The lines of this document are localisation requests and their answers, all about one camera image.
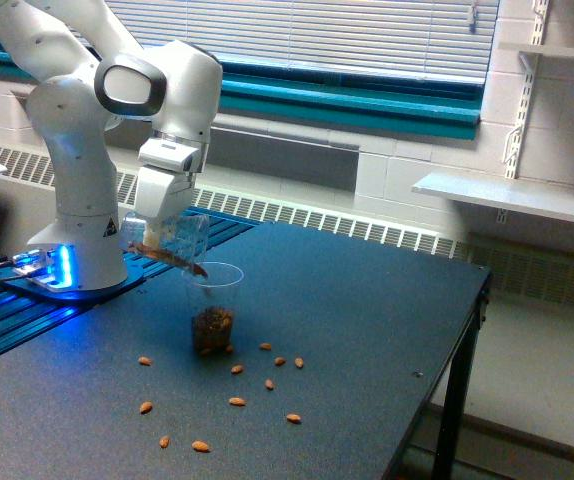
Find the plastic cup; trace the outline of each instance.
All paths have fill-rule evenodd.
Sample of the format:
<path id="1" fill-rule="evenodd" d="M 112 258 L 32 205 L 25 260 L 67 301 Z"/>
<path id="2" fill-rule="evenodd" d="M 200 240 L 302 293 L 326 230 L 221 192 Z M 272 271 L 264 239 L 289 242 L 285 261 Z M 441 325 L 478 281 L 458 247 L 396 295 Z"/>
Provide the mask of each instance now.
<path id="1" fill-rule="evenodd" d="M 240 268 L 228 263 L 198 265 L 207 272 L 206 278 L 183 273 L 194 349 L 198 352 L 221 350 L 229 345 L 238 290 L 245 275 Z"/>

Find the tabletop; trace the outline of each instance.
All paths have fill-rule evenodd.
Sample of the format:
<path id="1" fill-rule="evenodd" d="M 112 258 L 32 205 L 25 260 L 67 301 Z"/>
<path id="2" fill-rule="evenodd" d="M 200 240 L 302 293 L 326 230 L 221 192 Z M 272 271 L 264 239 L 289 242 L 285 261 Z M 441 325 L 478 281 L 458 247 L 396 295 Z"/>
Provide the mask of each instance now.
<path id="1" fill-rule="evenodd" d="M 231 355 L 192 351 L 172 270 L 0 356 L 0 479 L 381 478 L 489 276 L 282 224 L 208 259 L 245 272 Z M 153 365 L 139 365 L 141 355 Z M 276 367 L 276 356 L 287 364 Z M 234 364 L 245 371 L 232 375 Z M 154 408 L 140 415 L 144 401 Z M 198 439 L 211 453 L 192 450 Z"/>

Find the teal window frame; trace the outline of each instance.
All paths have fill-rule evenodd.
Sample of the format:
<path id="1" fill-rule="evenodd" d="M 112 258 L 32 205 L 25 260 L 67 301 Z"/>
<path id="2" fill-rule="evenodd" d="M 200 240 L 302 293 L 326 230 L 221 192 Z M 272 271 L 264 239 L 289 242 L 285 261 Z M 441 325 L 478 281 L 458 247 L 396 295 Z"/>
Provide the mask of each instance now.
<path id="1" fill-rule="evenodd" d="M 363 129 L 474 140 L 482 85 L 224 64 L 221 108 Z M 31 76 L 0 49 L 0 77 Z"/>

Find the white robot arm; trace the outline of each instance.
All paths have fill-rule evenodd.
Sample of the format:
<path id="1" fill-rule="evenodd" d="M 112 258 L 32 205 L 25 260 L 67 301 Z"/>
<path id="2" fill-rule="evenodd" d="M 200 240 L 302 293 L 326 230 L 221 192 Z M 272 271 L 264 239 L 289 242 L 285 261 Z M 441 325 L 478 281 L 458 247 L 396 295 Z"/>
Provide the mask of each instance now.
<path id="1" fill-rule="evenodd" d="M 92 44 L 100 63 L 67 26 Z M 136 212 L 148 222 L 145 243 L 156 246 L 157 226 L 190 205 L 222 67 L 179 41 L 143 49 L 102 0 L 0 0 L 0 42 L 41 82 L 27 109 L 56 177 L 56 220 L 29 245 L 60 252 L 61 268 L 34 281 L 63 292 L 116 285 L 126 269 L 116 234 L 116 171 L 103 132 L 124 117 L 152 122 L 139 152 Z"/>

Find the window blinds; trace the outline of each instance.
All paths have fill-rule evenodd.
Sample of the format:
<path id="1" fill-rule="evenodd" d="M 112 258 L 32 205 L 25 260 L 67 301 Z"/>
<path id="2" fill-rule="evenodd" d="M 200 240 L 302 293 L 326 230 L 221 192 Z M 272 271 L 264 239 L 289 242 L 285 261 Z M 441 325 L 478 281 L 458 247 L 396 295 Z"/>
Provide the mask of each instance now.
<path id="1" fill-rule="evenodd" d="M 223 61 L 482 83 L 499 0 L 108 0 L 143 45 Z M 471 22 L 471 8 L 475 22 Z"/>

